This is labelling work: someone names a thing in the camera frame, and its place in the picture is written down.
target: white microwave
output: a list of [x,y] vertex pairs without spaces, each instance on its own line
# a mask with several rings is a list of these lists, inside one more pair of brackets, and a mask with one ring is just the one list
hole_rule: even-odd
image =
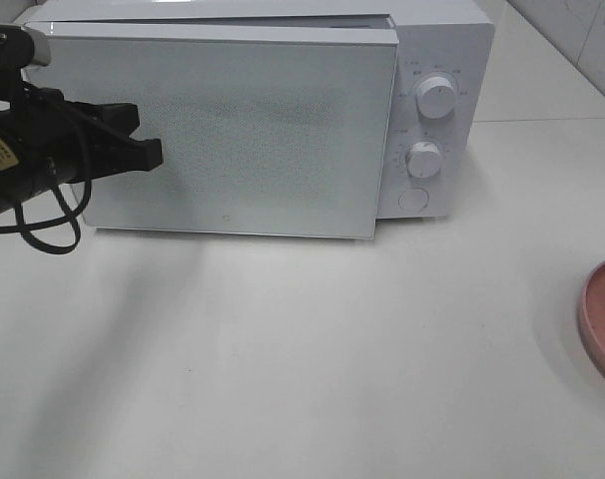
[[350,239],[448,214],[493,38],[472,0],[49,0],[27,26],[31,82],[163,142],[88,224]]

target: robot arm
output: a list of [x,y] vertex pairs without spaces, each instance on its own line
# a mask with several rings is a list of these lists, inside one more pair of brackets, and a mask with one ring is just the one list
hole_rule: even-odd
[[[50,62],[47,38],[18,25],[0,25],[0,213],[13,209],[17,225],[1,234],[20,234],[44,252],[63,254],[80,240],[77,216],[87,206],[92,180],[132,171],[148,172],[163,162],[160,140],[136,141],[136,105],[92,105],[66,101],[59,90],[24,82],[21,69]],[[72,210],[59,190],[63,183],[84,183],[85,192]],[[48,222],[26,224],[22,204],[51,191],[64,215]],[[75,242],[55,246],[32,232],[70,224]]]

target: white knob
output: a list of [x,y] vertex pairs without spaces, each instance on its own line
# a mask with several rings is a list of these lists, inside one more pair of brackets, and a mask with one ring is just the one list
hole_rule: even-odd
[[413,177],[425,179],[437,175],[444,164],[444,156],[437,145],[416,143],[405,156],[406,167]]
[[455,107],[455,87],[446,77],[424,80],[416,90],[420,113],[431,120],[446,117]]

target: control panel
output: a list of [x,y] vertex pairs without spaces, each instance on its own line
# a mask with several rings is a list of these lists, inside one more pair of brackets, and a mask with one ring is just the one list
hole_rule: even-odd
[[493,28],[396,27],[399,47],[378,217],[449,214]]

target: button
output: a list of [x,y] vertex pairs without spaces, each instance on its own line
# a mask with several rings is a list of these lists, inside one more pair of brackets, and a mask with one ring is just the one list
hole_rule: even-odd
[[400,195],[398,204],[406,212],[418,213],[429,204],[429,193],[422,188],[412,188]]

